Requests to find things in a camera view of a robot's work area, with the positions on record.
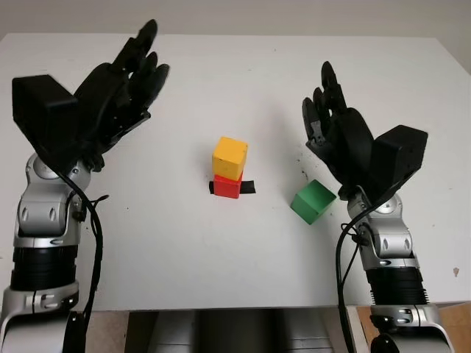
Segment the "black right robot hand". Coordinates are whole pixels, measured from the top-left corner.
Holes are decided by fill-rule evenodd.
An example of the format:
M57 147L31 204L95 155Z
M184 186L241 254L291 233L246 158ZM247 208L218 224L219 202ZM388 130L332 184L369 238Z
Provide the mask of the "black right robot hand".
M302 101L306 146L341 184L339 198L346 201L366 180L374 138L359 111L347 106L328 61L321 80L313 96Z

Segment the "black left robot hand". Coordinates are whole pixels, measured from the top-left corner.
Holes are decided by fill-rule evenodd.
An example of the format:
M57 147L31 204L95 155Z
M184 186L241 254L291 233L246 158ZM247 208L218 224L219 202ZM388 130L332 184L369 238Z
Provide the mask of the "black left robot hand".
M156 20L147 21L114 61L95 67L74 93L85 114L80 158L92 171L100 172L105 166L103 154L151 117L149 108L170 70L151 50L157 31Z

